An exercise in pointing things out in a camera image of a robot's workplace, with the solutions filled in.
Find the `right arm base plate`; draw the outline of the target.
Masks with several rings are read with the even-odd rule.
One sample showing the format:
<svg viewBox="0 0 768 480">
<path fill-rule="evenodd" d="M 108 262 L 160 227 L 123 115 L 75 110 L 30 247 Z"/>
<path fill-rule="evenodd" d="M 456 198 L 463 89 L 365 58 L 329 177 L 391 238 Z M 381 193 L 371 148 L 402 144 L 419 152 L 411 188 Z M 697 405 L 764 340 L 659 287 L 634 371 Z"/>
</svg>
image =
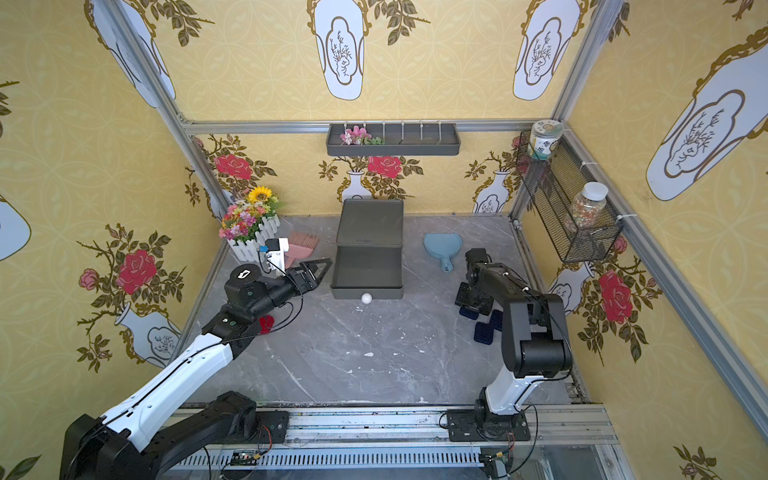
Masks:
<svg viewBox="0 0 768 480">
<path fill-rule="evenodd" d="M 531 432 L 523 414 L 495 415 L 474 410 L 449 410 L 439 425 L 455 443 L 529 441 Z"/>
</svg>

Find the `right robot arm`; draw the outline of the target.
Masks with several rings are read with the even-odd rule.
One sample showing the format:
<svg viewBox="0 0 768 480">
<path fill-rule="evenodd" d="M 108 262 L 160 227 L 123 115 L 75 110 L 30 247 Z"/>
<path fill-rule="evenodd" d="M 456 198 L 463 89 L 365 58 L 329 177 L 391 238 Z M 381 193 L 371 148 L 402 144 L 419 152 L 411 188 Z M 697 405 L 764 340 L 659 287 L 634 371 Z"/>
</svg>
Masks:
<svg viewBox="0 0 768 480">
<path fill-rule="evenodd" d="M 509 266 L 494 262 L 483 248 L 465 254 L 466 281 L 457 292 L 459 313 L 476 322 L 474 339 L 489 345 L 501 334 L 503 365 L 476 406 L 486 417 L 522 412 L 534 389 L 572 373 L 573 353 L 563 300 L 523 282 Z"/>
</svg>

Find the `grey top drawer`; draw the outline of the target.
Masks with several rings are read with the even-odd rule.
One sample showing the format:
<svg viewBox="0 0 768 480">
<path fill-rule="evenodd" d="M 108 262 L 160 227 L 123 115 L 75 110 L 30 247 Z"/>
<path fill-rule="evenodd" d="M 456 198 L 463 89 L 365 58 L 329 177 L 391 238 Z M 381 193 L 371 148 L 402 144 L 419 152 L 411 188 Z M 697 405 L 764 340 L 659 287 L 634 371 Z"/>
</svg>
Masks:
<svg viewBox="0 0 768 480">
<path fill-rule="evenodd" d="M 402 248 L 339 246 L 331 292 L 339 300 L 402 299 Z"/>
</svg>

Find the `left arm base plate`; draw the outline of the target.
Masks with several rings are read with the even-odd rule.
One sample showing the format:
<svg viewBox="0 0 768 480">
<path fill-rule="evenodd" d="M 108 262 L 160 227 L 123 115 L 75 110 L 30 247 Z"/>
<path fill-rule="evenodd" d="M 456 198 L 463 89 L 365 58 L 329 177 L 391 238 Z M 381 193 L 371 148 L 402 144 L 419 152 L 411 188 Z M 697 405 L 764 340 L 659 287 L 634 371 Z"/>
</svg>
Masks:
<svg viewBox="0 0 768 480">
<path fill-rule="evenodd" d="M 290 414 L 288 411 L 250 411 L 242 422 L 245 443 L 282 444 L 285 441 Z"/>
</svg>

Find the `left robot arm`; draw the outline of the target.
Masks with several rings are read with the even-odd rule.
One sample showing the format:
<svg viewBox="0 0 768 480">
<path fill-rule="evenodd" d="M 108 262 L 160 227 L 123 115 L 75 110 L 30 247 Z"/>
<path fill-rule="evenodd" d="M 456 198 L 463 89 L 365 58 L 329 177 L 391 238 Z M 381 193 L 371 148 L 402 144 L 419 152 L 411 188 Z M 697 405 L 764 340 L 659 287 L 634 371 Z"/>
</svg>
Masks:
<svg viewBox="0 0 768 480">
<path fill-rule="evenodd" d="M 248 436 L 256 404 L 229 391 L 198 413 L 166 421 L 207 380 L 233 362 L 262 334 L 261 318 L 316 290 L 333 262 L 302 261 L 278 277 L 257 264 L 236 267 L 225 283 L 226 303 L 189 347 L 120 404 L 66 430 L 60 478 L 156 479 L 209 444 Z"/>
</svg>

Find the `blue brooch box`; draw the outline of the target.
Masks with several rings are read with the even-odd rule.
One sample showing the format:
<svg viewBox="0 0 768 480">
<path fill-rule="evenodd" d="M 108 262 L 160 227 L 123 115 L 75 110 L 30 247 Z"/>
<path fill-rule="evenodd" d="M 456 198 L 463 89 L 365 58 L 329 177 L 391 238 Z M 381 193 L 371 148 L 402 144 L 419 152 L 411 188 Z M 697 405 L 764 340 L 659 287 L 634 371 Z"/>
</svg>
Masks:
<svg viewBox="0 0 768 480">
<path fill-rule="evenodd" d="M 472 308 L 464 307 L 462 306 L 459 309 L 459 314 L 465 318 L 468 318 L 470 320 L 477 320 L 480 316 L 480 313 Z"/>
<path fill-rule="evenodd" d="M 476 323 L 473 339 L 483 345 L 491 345 L 494 341 L 495 328 L 489 323 Z"/>
</svg>

